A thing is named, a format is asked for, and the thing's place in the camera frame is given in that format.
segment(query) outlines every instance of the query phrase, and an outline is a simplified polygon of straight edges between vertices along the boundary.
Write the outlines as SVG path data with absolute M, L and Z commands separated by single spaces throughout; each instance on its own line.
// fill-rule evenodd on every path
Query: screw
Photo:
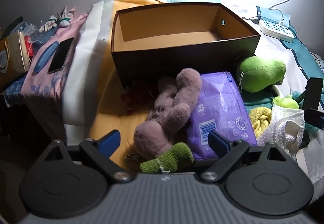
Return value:
M 130 175 L 127 172 L 117 172 L 114 174 L 114 178 L 119 181 L 126 181 L 129 180 Z
M 218 175 L 215 172 L 204 172 L 201 175 L 201 178 L 207 182 L 214 182 L 217 179 Z
M 234 140 L 234 143 L 236 143 L 237 145 L 238 145 L 239 143 L 241 143 L 241 142 L 243 142 L 243 140 L 241 140 L 241 139 Z

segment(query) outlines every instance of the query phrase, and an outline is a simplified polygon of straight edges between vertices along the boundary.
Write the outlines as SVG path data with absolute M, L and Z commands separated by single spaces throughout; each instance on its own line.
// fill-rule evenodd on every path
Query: brown fur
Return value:
M 134 133 L 136 151 L 144 158 L 154 159 L 174 144 L 174 135 L 188 121 L 201 90 L 200 74 L 183 69 L 176 80 L 165 77 L 158 81 L 159 96 L 146 121 Z

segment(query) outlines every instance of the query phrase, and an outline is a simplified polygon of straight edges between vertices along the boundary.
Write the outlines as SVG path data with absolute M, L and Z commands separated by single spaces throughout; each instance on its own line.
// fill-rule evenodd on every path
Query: black phone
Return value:
M 305 96 L 302 109 L 305 111 L 308 108 L 318 109 L 323 89 L 322 78 L 309 78 L 305 88 Z
M 71 44 L 74 40 L 74 37 L 62 41 L 58 48 L 55 51 L 50 67 L 48 68 L 48 74 L 60 71 L 63 69 L 63 65 L 67 56 L 67 53 L 70 50 Z

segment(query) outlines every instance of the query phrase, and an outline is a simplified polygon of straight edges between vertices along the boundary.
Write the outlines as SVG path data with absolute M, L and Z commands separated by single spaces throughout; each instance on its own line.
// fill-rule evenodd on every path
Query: brown box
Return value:
M 116 12 L 111 53 L 118 76 L 134 80 L 231 71 L 241 55 L 252 56 L 260 35 L 217 3 L 166 3 Z
M 15 32 L 0 41 L 0 92 L 4 85 L 29 70 L 25 39 L 22 32 Z

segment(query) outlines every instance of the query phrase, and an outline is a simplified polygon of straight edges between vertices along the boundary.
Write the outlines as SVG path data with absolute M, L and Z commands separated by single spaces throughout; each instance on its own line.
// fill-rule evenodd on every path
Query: gold paper bag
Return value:
M 29 70 L 30 62 L 22 32 L 0 41 L 0 92 L 4 85 Z

